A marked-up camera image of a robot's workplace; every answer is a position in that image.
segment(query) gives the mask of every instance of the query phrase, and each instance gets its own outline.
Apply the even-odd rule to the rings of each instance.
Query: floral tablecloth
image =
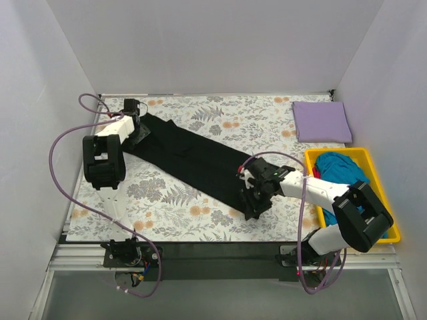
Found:
[[[149,112],[204,137],[254,154],[283,151],[304,160],[310,148],[344,147],[340,143],[298,143],[292,101],[329,101],[328,95],[234,97],[138,97]],[[105,100],[112,111],[123,98]],[[299,167],[292,160],[267,155],[276,165]],[[244,215],[182,183],[155,165],[125,154],[127,212],[136,231],[153,241],[295,241],[300,200],[274,197],[273,207],[259,220]],[[84,179],[77,199],[102,209],[93,187]],[[110,224],[78,206],[70,209],[68,241],[107,241]],[[304,235],[318,226],[314,206],[305,208]]]

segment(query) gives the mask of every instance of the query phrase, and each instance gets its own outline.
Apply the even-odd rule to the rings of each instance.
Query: yellow plastic bin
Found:
[[[381,187],[380,180],[376,173],[374,164],[369,156],[368,150],[365,148],[338,148],[338,149],[308,149],[306,150],[306,165],[307,171],[310,175],[313,174],[313,167],[316,164],[316,159],[319,155],[325,152],[337,152],[343,155],[347,155],[352,160],[357,163],[357,165],[363,170],[365,175],[370,180],[370,186],[372,190],[374,190],[375,194],[387,208],[388,212],[391,214],[394,220],[393,226],[387,231],[388,238],[380,239],[377,243],[397,243],[400,241],[400,233],[398,230],[398,226],[396,224],[396,220],[394,218],[394,214],[390,209],[390,204],[388,203],[387,197],[384,193],[384,190]],[[321,207],[316,207],[318,212],[318,221],[321,228],[326,227],[325,217],[323,215],[323,211]]]

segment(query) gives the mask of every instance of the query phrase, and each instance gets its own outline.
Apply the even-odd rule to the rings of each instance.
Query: folded purple towel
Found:
[[[352,142],[342,102],[300,102],[293,104],[299,142]]]

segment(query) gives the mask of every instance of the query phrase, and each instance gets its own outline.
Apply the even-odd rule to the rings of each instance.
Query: white enclosure panel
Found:
[[[426,1],[385,1],[337,92],[396,214],[396,248],[419,319],[427,318],[426,17]]]
[[[49,176],[49,147],[66,128],[93,120],[77,104],[93,89],[45,0],[2,1],[0,44],[0,318],[22,320],[68,206]],[[67,191],[81,163],[82,135],[66,139],[54,158]]]
[[[96,91],[334,89],[383,0],[48,0]]]

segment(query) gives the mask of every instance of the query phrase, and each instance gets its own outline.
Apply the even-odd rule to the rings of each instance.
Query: blue cloth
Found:
[[[363,170],[350,157],[341,153],[326,152],[321,154],[316,159],[316,168],[320,172],[321,179],[325,181],[346,185],[352,185],[357,181],[370,182]],[[323,213],[326,226],[337,223],[333,213],[325,209],[323,209]]]

